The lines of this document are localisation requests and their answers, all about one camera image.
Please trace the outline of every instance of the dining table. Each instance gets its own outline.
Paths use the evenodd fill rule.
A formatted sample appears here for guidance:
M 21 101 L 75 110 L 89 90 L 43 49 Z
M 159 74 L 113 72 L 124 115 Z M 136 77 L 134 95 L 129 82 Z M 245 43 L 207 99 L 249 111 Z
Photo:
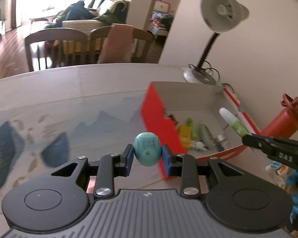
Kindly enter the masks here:
M 145 132 L 140 107 L 152 81 L 185 82 L 179 66 L 96 64 L 68 66 L 0 79 L 0 236 L 9 230 L 4 195 L 29 179 L 79 156 L 90 161 L 122 153 Z M 230 163 L 263 179 L 266 162 L 250 149 Z M 201 191 L 207 192 L 204 176 Z M 180 188 L 180 177 L 163 179 L 157 165 L 134 159 L 130 176 L 115 190 Z

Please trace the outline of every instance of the chair backrest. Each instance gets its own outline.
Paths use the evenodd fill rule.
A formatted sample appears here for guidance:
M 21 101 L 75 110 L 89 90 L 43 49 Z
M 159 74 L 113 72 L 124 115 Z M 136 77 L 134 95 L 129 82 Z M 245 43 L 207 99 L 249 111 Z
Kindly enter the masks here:
M 106 26 L 98 29 L 94 29 L 90 32 L 90 40 L 91 40 L 91 47 L 93 47 L 94 42 L 97 39 L 104 39 L 108 36 L 108 33 L 111 29 L 111 26 Z M 136 49 L 134 52 L 134 56 L 132 57 L 132 62 L 137 63 L 144 63 L 146 56 L 148 54 L 148 50 L 150 48 L 150 45 L 152 42 L 154 42 L 154 37 L 151 33 L 144 31 L 142 29 L 134 28 L 133 32 L 133 38 L 138 40 L 145 41 L 145 45 L 143 46 L 143 49 L 141 52 L 139 52 L 140 44 L 139 42 L 136 45 Z M 91 49 L 90 51 L 90 60 L 91 63 L 95 63 L 95 50 Z
M 85 64 L 87 40 L 88 36 L 85 33 L 73 28 L 50 28 L 30 34 L 24 39 L 29 70 L 34 71 L 32 58 L 33 61 L 38 62 L 39 70 L 57 67 L 57 64 L 58 67 Z M 42 41 L 45 41 L 44 45 L 39 47 L 38 43 Z M 37 53 L 32 56 L 31 50 L 34 49 L 31 49 L 31 47 L 33 48 L 31 44 L 33 43 L 37 43 Z M 69 62 L 69 54 L 72 54 L 71 62 Z M 76 63 L 77 55 L 80 56 L 79 63 Z

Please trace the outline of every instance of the desk lamp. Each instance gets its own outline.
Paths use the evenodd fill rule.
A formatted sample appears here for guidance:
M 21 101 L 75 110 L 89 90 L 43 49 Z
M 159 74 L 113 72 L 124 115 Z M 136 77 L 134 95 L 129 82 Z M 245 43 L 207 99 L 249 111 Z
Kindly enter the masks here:
M 203 20 L 214 33 L 209 39 L 198 65 L 185 70 L 184 78 L 190 83 L 215 85 L 215 79 L 206 72 L 203 63 L 220 33 L 236 27 L 242 20 L 247 19 L 249 10 L 236 0 L 201 0 L 200 9 Z

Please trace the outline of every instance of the red box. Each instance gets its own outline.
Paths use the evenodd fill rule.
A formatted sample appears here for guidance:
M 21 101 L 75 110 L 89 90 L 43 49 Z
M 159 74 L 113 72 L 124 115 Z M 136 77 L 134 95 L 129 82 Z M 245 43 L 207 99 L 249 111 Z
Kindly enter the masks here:
M 236 115 L 250 132 L 259 133 L 250 117 L 245 112 L 240 112 L 242 110 L 236 97 L 221 85 L 152 82 L 141 107 L 141 116 L 147 131 L 156 134 L 161 144 L 168 144 L 175 154 L 187 152 L 180 143 L 174 121 L 167 116 L 174 115 L 180 124 L 188 117 L 193 118 L 194 123 L 205 122 L 214 137 L 224 134 L 232 148 L 219 153 L 215 150 L 189 153 L 201 161 L 206 161 L 211 156 L 228 160 L 239 155 L 246 146 L 242 145 L 241 138 L 231 127 L 227 127 L 227 123 L 218 113 L 221 107 Z M 161 160 L 159 167 L 163 178 L 168 178 Z

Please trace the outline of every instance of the turquoise egg-shaped object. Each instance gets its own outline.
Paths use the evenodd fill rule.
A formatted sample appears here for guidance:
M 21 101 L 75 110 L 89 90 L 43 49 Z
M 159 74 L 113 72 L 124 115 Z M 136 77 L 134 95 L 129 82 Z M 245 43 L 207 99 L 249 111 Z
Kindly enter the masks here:
M 162 155 L 159 138 L 151 132 L 140 133 L 135 138 L 134 151 L 138 162 L 148 167 L 158 163 Z

